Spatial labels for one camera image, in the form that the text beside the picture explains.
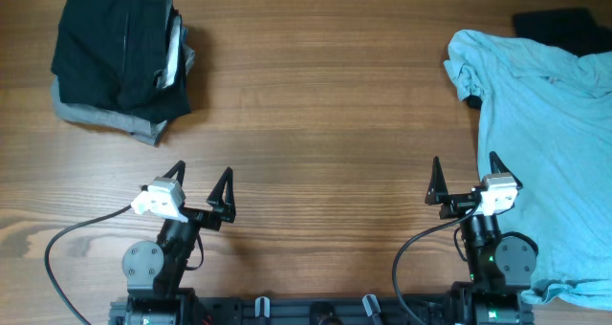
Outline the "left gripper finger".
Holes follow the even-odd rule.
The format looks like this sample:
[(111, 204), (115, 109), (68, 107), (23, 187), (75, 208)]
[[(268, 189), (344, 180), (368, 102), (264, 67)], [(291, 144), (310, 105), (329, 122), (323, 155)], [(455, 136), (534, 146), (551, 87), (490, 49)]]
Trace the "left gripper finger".
[(233, 170), (227, 167), (207, 198), (215, 211), (234, 211)]
[(179, 183), (179, 185), (183, 185), (185, 172), (186, 163), (184, 161), (178, 161), (166, 173), (163, 174), (163, 177), (174, 179)]

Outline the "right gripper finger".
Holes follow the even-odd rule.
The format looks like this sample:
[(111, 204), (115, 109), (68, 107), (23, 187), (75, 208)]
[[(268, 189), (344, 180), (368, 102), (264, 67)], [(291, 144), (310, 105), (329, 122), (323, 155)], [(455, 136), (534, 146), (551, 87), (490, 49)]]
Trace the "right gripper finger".
[(443, 169), (438, 157), (434, 157), (431, 167), (431, 177), (427, 188), (425, 203), (440, 205), (448, 201), (448, 188)]
[(518, 189), (522, 188), (522, 182), (510, 171), (510, 169), (501, 161), (495, 151), (491, 151), (489, 154), (490, 166), (492, 174), (509, 174), (515, 181)]

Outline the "light blue t-shirt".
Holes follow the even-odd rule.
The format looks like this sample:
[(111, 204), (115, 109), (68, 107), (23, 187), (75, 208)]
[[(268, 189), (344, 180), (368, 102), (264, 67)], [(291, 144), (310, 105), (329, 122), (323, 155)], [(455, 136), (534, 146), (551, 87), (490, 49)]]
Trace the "light blue t-shirt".
[(496, 154), (522, 182), (503, 231), (538, 257), (523, 299), (611, 307), (611, 56), (576, 56), (525, 38), (473, 30), (448, 43), (460, 99), (477, 97), (480, 175)]

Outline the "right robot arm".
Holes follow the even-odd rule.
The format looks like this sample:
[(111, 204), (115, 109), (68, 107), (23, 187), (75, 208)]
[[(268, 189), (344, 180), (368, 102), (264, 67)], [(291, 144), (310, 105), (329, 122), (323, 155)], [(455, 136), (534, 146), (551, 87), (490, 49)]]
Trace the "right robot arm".
[(444, 300), (444, 322), (462, 325), (529, 325), (533, 308), (521, 301), (531, 287), (538, 248), (528, 236), (501, 231), (498, 216), (514, 208), (522, 182), (490, 153), (492, 172), (468, 193), (448, 192), (433, 159), (425, 203), (439, 205), (442, 220), (459, 221), (469, 282), (455, 282)]

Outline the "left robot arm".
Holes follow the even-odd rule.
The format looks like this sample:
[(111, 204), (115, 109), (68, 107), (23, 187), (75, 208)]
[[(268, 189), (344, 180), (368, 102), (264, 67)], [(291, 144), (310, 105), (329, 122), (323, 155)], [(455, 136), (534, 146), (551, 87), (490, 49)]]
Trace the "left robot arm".
[(209, 324), (211, 315), (192, 288), (180, 286), (194, 249), (203, 249), (201, 229), (217, 231), (236, 216), (233, 170), (227, 168), (211, 190), (210, 210), (186, 206), (183, 181), (186, 163), (177, 162), (161, 177), (142, 187), (131, 207), (142, 215), (150, 212), (164, 220), (154, 241), (132, 245), (122, 258), (127, 279), (127, 300), (113, 304), (110, 324), (195, 325)]

